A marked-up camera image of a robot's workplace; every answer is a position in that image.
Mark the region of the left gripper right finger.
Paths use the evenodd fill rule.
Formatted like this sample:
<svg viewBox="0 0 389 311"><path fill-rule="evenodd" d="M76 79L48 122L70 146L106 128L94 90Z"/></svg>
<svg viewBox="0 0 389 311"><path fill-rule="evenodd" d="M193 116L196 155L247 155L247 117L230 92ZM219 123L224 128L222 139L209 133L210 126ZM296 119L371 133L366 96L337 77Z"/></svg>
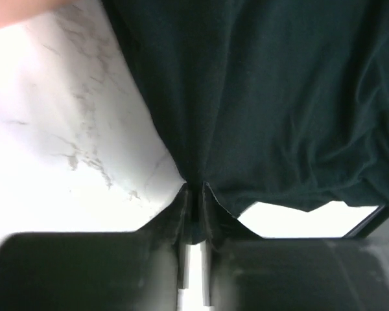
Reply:
<svg viewBox="0 0 389 311"><path fill-rule="evenodd" d="M213 310L389 310L389 269L359 238L263 238L202 187L204 302Z"/></svg>

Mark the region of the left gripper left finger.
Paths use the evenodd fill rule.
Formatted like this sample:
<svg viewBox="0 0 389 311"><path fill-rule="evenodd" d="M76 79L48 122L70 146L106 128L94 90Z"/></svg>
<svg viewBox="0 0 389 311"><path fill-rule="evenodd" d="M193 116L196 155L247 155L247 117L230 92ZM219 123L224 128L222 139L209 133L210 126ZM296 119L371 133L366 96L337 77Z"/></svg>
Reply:
<svg viewBox="0 0 389 311"><path fill-rule="evenodd" d="M190 191L133 232L17 233L0 245L0 310L176 310Z"/></svg>

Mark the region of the black t shirt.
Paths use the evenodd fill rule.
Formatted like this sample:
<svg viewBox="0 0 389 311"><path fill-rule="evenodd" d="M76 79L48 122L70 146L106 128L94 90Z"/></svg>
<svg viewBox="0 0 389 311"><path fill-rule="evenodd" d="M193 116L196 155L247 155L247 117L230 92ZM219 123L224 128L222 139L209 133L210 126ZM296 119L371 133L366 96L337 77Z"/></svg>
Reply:
<svg viewBox="0 0 389 311"><path fill-rule="evenodd" d="M182 178L239 216L389 206L389 1L105 1Z"/></svg>

